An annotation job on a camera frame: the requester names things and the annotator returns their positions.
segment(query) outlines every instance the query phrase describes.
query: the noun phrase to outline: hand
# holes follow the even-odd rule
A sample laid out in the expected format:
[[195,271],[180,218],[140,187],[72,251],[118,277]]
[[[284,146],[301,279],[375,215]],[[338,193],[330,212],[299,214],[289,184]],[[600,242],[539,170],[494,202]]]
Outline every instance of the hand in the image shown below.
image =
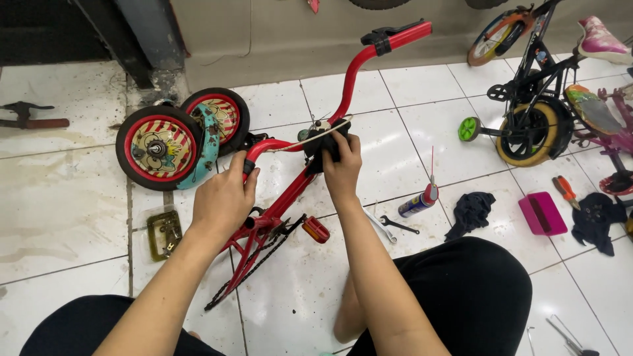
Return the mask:
[[360,158],[360,140],[358,136],[348,134],[348,140],[338,131],[333,130],[332,137],[339,145],[340,162],[333,162],[328,151],[323,150],[323,172],[325,183],[335,207],[350,201],[356,201],[356,182],[358,172],[363,164]]
[[246,151],[233,156],[229,169],[214,175],[199,186],[194,199],[194,214],[189,231],[194,235],[225,243],[251,212],[255,204],[255,185],[260,169],[255,168],[242,183]]

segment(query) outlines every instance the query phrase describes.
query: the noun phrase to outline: pink bicycle saddle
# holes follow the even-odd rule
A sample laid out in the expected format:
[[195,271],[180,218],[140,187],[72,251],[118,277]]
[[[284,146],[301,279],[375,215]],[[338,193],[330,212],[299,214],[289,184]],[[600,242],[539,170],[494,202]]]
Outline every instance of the pink bicycle saddle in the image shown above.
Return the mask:
[[595,16],[578,21],[585,35],[578,46],[578,52],[585,57],[607,60],[612,63],[630,65],[633,63],[631,50],[615,38],[605,25]]

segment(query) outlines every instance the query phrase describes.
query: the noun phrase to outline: black pants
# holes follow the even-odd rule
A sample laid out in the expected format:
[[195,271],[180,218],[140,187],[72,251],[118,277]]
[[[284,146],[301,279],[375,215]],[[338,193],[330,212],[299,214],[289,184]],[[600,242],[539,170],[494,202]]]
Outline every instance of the black pants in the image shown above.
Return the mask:
[[[509,252],[483,239],[460,238],[394,262],[451,355],[515,354],[532,283]],[[39,324],[20,355],[92,355],[133,301],[115,295],[77,298]],[[174,354],[222,355],[184,329]],[[375,354],[365,331],[349,356]]]

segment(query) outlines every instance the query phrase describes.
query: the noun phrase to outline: red handlebar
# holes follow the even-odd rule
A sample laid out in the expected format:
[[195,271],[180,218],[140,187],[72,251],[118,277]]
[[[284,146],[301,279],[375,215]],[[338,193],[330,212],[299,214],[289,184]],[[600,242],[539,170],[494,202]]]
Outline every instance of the red handlebar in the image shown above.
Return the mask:
[[[433,32],[432,24],[430,22],[423,22],[419,25],[415,25],[409,29],[406,29],[402,32],[398,32],[392,36],[389,36],[389,43],[391,45],[391,49],[394,50],[396,48],[400,48],[405,44],[409,44],[413,41],[417,41],[423,37],[430,35]],[[341,99],[341,104],[339,108],[336,109],[336,112],[332,117],[330,117],[327,122],[333,124],[336,120],[345,116],[348,112],[349,104],[352,100],[352,93],[354,91],[354,83],[356,82],[356,74],[360,67],[368,60],[377,56],[375,46],[367,46],[360,53],[358,53],[352,62],[348,66],[348,70],[345,74],[345,83],[343,85],[343,95]],[[279,149],[285,148],[293,145],[290,142],[281,141],[277,139],[267,139],[256,143],[246,154],[246,160],[255,162],[257,158],[264,151],[269,149]],[[303,147],[301,145],[293,147],[287,152],[298,152],[302,151]],[[244,182],[246,182],[246,178],[248,175],[244,173]]]

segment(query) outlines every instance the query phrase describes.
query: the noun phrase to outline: black rag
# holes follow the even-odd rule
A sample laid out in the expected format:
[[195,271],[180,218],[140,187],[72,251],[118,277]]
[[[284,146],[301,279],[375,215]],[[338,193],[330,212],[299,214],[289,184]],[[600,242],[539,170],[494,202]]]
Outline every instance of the black rag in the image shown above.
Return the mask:
[[[332,127],[337,127],[338,125],[341,125],[344,121],[344,118],[340,118],[332,124]],[[351,126],[351,122],[348,122],[346,125],[343,125],[336,129],[336,131],[340,132],[341,135],[343,135],[345,138],[348,138],[348,131]],[[325,129],[310,130],[310,132],[308,133],[308,138],[315,137],[322,132],[325,132]],[[324,135],[322,137],[319,137],[318,139],[312,140],[308,143],[304,143],[303,151],[306,153],[306,156],[308,158],[314,156],[312,162],[308,166],[308,169],[306,169],[306,177],[311,174],[323,173],[323,149],[327,150],[330,153],[333,162],[341,161],[339,145],[336,143],[332,135]]]
[[615,204],[608,195],[591,193],[578,202],[580,210],[574,209],[572,236],[581,245],[585,242],[596,245],[598,251],[615,256],[609,237],[609,228],[616,222],[626,222],[627,212],[624,206]]
[[453,210],[455,225],[445,235],[444,242],[460,238],[478,227],[488,226],[486,218],[495,201],[494,195],[480,191],[462,195]]

